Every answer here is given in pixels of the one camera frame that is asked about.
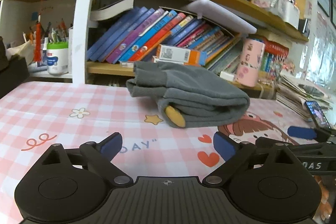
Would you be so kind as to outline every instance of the gray cloth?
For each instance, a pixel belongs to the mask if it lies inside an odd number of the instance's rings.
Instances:
[[[161,115],[175,128],[165,113],[169,105],[180,111],[187,128],[233,123],[250,105],[245,92],[202,67],[135,62],[134,72],[135,78],[126,82],[131,96],[154,98]]]

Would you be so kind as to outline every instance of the pink bottle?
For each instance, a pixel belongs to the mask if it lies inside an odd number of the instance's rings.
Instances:
[[[254,87],[258,81],[261,60],[265,44],[253,39],[245,39],[240,64],[236,73],[236,81],[242,85]]]

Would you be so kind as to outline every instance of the purple book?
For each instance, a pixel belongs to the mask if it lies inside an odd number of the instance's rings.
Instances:
[[[114,49],[113,52],[106,58],[110,64],[115,64],[118,59],[140,38],[140,34],[146,30],[153,22],[164,14],[165,10],[157,9],[149,18],[147,18],[139,27],[131,32],[124,41]]]

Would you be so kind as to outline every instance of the smartphone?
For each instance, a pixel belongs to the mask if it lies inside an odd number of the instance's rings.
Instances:
[[[305,106],[317,128],[331,129],[331,126],[317,101],[306,101]]]

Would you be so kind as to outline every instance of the cartoon girl print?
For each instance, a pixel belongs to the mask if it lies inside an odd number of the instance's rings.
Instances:
[[[237,122],[225,126],[219,126],[218,131],[229,136],[236,142],[248,141],[255,143],[259,137],[266,137],[274,140],[298,145],[275,124],[262,120],[258,115],[246,112]]]

